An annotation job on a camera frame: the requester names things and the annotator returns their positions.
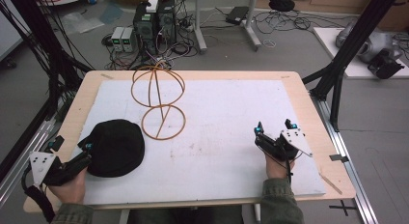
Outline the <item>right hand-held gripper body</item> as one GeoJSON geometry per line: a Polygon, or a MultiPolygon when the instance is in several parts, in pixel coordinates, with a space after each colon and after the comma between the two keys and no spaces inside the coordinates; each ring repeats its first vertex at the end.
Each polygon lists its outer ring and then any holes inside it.
{"type": "Polygon", "coordinates": [[[312,157],[313,153],[307,143],[305,134],[300,128],[282,130],[277,139],[265,133],[256,136],[255,144],[268,156],[279,161],[293,160],[299,153],[312,157]]]}

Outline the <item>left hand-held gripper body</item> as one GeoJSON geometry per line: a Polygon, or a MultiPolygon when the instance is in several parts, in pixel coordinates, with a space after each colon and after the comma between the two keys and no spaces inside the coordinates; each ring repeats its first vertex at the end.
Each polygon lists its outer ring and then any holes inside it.
{"type": "Polygon", "coordinates": [[[29,159],[35,186],[42,183],[60,186],[70,182],[92,162],[87,152],[78,154],[68,162],[62,162],[55,154],[43,152],[32,152],[29,159]]]}

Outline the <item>black hat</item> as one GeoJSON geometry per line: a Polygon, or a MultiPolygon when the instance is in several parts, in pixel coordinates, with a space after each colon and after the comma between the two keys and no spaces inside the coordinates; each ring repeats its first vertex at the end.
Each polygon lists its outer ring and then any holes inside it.
{"type": "Polygon", "coordinates": [[[136,169],[145,156],[142,130],[128,120],[98,123],[81,141],[93,144],[88,172],[96,177],[124,176],[136,169]]]}

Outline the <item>person's left hand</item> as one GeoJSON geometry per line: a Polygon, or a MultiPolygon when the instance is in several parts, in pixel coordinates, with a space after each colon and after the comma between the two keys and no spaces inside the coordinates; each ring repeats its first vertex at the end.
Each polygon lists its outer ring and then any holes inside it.
{"type": "Polygon", "coordinates": [[[50,186],[50,191],[63,204],[82,204],[85,197],[85,177],[87,170],[83,169],[73,180],[60,186],[50,186]]]}

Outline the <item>person's right hand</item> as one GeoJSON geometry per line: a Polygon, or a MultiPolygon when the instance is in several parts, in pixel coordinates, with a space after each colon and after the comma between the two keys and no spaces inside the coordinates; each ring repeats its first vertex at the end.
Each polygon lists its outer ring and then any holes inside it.
{"type": "Polygon", "coordinates": [[[268,179],[286,179],[287,168],[286,164],[277,161],[274,157],[265,156],[266,161],[266,175],[268,179]]]}

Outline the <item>black tape cross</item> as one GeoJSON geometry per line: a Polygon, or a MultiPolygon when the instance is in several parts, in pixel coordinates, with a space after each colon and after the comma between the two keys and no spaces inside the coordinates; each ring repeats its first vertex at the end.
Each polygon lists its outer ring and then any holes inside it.
{"type": "Polygon", "coordinates": [[[340,200],[338,205],[330,205],[329,208],[332,210],[342,210],[345,216],[348,216],[351,211],[357,209],[354,206],[347,206],[344,200],[340,200]]]}

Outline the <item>white table leg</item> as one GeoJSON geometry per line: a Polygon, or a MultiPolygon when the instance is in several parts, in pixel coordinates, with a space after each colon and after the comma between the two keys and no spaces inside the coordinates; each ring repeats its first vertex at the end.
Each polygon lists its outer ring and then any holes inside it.
{"type": "Polygon", "coordinates": [[[195,24],[194,33],[198,43],[199,53],[205,54],[207,52],[207,45],[201,30],[201,0],[195,0],[195,24]]]}
{"type": "Polygon", "coordinates": [[[249,41],[255,51],[258,51],[261,47],[261,42],[253,29],[254,15],[257,0],[249,1],[249,10],[246,19],[242,22],[245,33],[247,34],[249,41]]]}

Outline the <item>black device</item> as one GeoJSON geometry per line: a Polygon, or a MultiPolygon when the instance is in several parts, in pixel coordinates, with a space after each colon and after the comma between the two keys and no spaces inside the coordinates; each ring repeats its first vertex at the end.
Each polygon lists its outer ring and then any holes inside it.
{"type": "Polygon", "coordinates": [[[403,65],[393,59],[387,50],[381,50],[369,61],[368,70],[379,79],[388,79],[403,69],[403,65]]]}

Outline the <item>grey bench power supply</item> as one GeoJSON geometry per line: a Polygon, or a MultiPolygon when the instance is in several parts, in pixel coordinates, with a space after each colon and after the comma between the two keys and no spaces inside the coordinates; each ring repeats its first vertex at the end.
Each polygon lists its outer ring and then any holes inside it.
{"type": "Polygon", "coordinates": [[[124,31],[123,27],[116,27],[113,34],[112,34],[112,36],[111,36],[111,41],[112,41],[113,47],[117,52],[122,52],[123,51],[123,45],[122,45],[123,31],[124,31]]]}
{"type": "Polygon", "coordinates": [[[136,36],[134,30],[131,27],[125,27],[123,29],[122,38],[123,51],[133,52],[136,46],[136,36]]]}

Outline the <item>black flat box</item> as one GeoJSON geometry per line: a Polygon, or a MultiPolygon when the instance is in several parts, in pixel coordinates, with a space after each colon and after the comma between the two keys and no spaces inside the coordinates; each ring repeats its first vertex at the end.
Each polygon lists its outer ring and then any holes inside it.
{"type": "Polygon", "coordinates": [[[226,21],[230,24],[239,25],[246,17],[249,8],[247,6],[234,7],[227,15],[226,21]]]}

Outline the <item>grey robot shell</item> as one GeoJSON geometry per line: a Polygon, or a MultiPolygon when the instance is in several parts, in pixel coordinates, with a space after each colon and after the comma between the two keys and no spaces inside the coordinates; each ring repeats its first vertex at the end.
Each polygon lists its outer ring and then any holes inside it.
{"type": "MultiPolygon", "coordinates": [[[[355,21],[351,21],[338,33],[336,37],[336,47],[343,45],[354,26],[355,21]]],[[[362,62],[369,63],[382,50],[385,50],[387,56],[393,60],[397,60],[402,55],[402,51],[399,49],[397,42],[393,40],[393,37],[389,33],[375,29],[360,47],[357,56],[362,62]]]]}

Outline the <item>black stool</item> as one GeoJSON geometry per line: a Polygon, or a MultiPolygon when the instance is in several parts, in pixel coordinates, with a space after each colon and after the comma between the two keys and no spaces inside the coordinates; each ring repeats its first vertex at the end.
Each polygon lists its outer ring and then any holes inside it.
{"type": "Polygon", "coordinates": [[[270,0],[269,7],[278,12],[290,12],[295,8],[292,0],[270,0]]]}

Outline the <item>clear plastic sheet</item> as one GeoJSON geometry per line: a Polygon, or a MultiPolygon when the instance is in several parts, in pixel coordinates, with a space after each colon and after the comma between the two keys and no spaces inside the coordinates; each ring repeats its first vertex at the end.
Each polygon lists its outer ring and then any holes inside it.
{"type": "Polygon", "coordinates": [[[87,19],[81,13],[64,15],[62,23],[67,34],[82,34],[104,25],[98,18],[87,19]]]}

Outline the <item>aluminium rail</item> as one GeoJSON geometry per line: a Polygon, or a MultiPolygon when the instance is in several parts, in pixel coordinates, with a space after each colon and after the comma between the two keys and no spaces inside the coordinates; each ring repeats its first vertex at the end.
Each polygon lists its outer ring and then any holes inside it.
{"type": "Polygon", "coordinates": [[[365,189],[355,169],[353,161],[350,157],[348,149],[346,148],[346,145],[342,139],[341,133],[339,131],[336,131],[336,129],[330,123],[331,109],[328,103],[325,100],[318,100],[317,98],[312,98],[312,101],[322,120],[322,123],[324,123],[324,126],[329,133],[330,139],[335,146],[337,154],[341,157],[341,162],[346,169],[347,175],[355,188],[356,195],[353,201],[358,213],[360,214],[362,223],[379,224],[375,212],[365,192],[365,189]]]}
{"type": "Polygon", "coordinates": [[[51,136],[55,124],[54,120],[44,121],[38,128],[29,133],[27,139],[23,141],[22,152],[17,155],[10,171],[0,181],[0,209],[4,207],[14,189],[19,185],[23,171],[28,164],[30,152],[36,152],[41,149],[46,140],[51,136]]]}

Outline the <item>black metal frame stand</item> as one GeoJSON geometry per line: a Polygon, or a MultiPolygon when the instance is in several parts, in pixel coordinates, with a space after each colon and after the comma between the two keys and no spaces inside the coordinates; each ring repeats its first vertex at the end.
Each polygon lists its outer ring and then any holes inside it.
{"type": "Polygon", "coordinates": [[[94,70],[91,65],[85,65],[64,50],[54,34],[51,24],[44,16],[38,0],[11,0],[11,2],[28,26],[31,36],[22,30],[23,25],[17,24],[18,19],[1,2],[0,12],[26,42],[47,74],[49,97],[0,163],[0,182],[3,182],[11,172],[17,159],[22,155],[29,138],[34,135],[34,131],[40,127],[43,121],[49,121],[51,116],[57,112],[57,102],[62,92],[79,89],[82,79],[77,71],[89,72],[94,70]]]}
{"type": "Polygon", "coordinates": [[[325,68],[302,79],[304,84],[319,79],[311,94],[320,101],[333,90],[329,122],[336,132],[339,132],[341,87],[346,68],[395,1],[370,0],[333,60],[325,68]]]}

